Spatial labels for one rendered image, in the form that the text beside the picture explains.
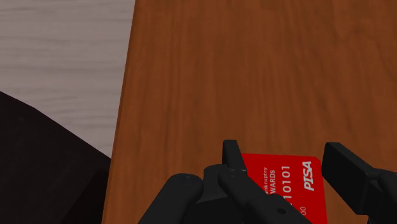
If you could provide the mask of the red bank card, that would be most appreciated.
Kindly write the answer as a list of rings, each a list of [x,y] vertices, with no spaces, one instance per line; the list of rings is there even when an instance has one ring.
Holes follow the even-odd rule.
[[[321,162],[316,157],[242,155],[247,175],[267,194],[278,194],[313,224],[328,224]]]

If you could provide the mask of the brown wooden table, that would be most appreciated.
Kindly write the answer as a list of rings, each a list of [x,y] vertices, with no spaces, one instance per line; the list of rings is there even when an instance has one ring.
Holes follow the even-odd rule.
[[[102,224],[222,142],[397,171],[397,0],[136,0]]]

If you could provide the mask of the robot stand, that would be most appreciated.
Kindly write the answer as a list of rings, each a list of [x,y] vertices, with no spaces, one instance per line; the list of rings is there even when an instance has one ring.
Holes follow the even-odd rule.
[[[101,224],[110,161],[0,92],[0,224]]]

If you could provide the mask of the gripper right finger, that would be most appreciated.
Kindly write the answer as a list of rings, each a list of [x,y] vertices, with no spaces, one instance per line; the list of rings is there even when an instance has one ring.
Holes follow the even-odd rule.
[[[397,172],[372,167],[337,142],[325,144],[321,172],[367,224],[397,224]]]

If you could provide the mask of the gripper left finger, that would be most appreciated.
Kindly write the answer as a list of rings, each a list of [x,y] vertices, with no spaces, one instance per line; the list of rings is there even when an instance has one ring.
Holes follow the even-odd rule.
[[[312,224],[248,175],[236,140],[223,141],[222,163],[171,176],[138,224]]]

